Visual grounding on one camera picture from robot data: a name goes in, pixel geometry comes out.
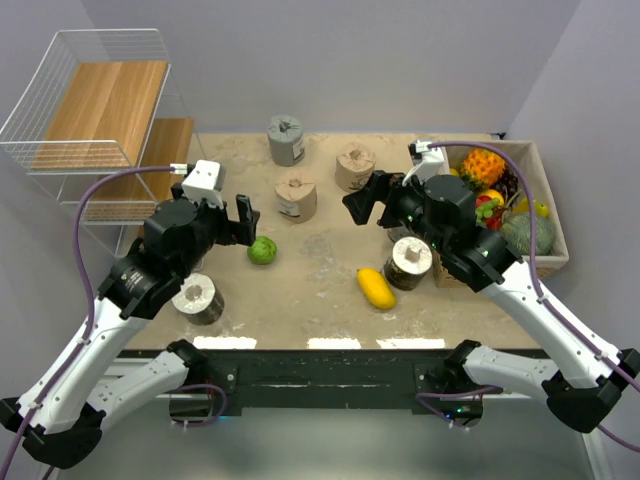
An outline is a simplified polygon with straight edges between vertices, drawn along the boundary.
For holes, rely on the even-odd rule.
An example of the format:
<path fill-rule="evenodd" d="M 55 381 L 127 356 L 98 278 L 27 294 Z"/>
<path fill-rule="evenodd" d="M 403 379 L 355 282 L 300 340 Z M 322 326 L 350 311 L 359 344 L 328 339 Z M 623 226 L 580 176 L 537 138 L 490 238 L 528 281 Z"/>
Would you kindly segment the black paper towel roll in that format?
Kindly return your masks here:
<path fill-rule="evenodd" d="M 215 323 L 222 317 L 225 308 L 223 295 L 213 280 L 201 273 L 192 273 L 187 277 L 171 302 L 184 318 L 196 326 Z"/>
<path fill-rule="evenodd" d="M 394 288 L 411 291 L 429 272 L 432 262 L 430 247 L 419 238 L 407 236 L 394 243 L 383 275 Z"/>

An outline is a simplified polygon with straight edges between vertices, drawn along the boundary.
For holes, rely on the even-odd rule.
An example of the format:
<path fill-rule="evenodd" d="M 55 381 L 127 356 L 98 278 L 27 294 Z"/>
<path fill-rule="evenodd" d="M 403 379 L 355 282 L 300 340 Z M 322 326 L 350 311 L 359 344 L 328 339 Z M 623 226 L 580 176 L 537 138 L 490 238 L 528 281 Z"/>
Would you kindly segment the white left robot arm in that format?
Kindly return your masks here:
<path fill-rule="evenodd" d="M 147 327 L 214 245 L 251 245 L 259 211 L 236 197 L 238 217 L 225 206 L 185 197 L 160 203 L 142 235 L 92 290 L 86 320 L 43 377 L 19 397 L 1 402 L 1 423 L 15 445 L 36 461 L 69 469 L 103 434 L 155 396 L 200 390 L 206 357 L 186 340 L 169 344 L 147 365 L 108 384 L 98 382 L 128 342 Z"/>

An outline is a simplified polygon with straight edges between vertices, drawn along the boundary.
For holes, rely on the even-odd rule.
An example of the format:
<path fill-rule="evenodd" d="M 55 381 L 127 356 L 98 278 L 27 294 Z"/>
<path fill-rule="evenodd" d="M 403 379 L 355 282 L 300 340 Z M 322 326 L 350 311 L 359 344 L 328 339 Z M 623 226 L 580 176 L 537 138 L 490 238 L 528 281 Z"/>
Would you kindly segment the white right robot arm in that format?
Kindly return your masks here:
<path fill-rule="evenodd" d="M 478 224 L 476 197 L 461 179 L 436 175 L 421 183 L 376 171 L 342 202 L 357 225 L 383 203 L 379 226 L 404 226 L 427 241 L 449 273 L 509 314 L 547 355 L 537 360 L 464 341 L 444 362 L 442 397 L 476 385 L 499 388 L 540 400 L 567 427 L 590 433 L 636 383 L 638 351 L 621 350 L 587 328 L 502 234 Z"/>

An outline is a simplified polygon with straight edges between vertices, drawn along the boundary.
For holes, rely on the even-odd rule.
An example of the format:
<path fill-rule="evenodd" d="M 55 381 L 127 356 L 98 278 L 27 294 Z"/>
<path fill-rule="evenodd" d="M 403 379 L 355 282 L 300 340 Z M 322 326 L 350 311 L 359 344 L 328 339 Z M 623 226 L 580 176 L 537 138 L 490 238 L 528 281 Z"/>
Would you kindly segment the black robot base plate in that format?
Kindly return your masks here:
<path fill-rule="evenodd" d="M 254 409 L 416 410 L 418 395 L 437 404 L 460 400 L 457 413 L 477 418 L 482 410 L 472 397 L 515 392 L 498 380 L 472 379 L 464 355 L 476 347 L 464 341 L 453 350 L 199 350 L 186 340 L 167 351 L 187 362 L 189 386 L 203 392 L 216 386 L 211 405 L 226 416 Z"/>

